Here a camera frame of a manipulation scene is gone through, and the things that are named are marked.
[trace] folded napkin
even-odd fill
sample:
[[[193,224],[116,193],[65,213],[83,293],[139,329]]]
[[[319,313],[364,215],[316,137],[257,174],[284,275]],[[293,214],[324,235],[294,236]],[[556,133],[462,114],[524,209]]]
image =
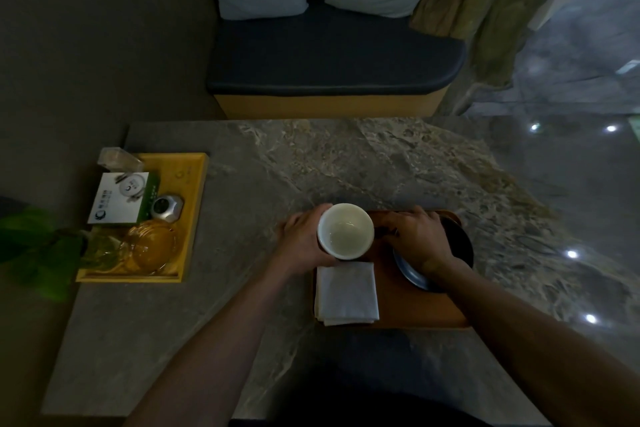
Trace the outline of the folded napkin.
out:
[[[318,267],[316,319],[325,326],[372,323],[380,319],[373,264],[347,262]]]

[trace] right hand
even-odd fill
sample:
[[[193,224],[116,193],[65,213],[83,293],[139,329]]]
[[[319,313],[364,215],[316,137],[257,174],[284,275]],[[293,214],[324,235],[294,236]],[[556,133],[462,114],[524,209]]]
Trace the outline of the right hand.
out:
[[[440,216],[414,206],[412,212],[389,212],[380,224],[395,234],[383,239],[419,272],[430,275],[455,262]]]

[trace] left hand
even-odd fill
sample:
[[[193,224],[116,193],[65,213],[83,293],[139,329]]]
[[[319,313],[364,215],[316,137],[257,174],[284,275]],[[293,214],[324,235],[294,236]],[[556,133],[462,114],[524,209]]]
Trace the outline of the left hand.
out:
[[[316,267],[331,267],[337,260],[318,245],[317,227],[332,204],[320,204],[306,213],[295,213],[278,224],[278,245],[269,263],[287,275],[303,274]]]

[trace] gray marble tabletop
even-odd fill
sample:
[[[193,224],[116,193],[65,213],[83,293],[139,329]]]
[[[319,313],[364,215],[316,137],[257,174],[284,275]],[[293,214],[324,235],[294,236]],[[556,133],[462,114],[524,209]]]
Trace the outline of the gray marble tabletop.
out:
[[[83,284],[44,414],[128,415],[272,250],[276,221],[324,201],[446,206],[479,273],[640,369],[640,144],[620,116],[140,123],[127,148],[211,157],[189,274]],[[547,423],[472,330],[324,328],[309,292],[301,278],[282,294],[236,417],[267,417],[332,365],[489,423]]]

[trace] wooden bench base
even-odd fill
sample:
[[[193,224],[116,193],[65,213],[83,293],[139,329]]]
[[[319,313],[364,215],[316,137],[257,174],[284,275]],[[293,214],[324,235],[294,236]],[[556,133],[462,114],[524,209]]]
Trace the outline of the wooden bench base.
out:
[[[447,88],[425,95],[214,96],[231,120],[429,117],[435,113]]]

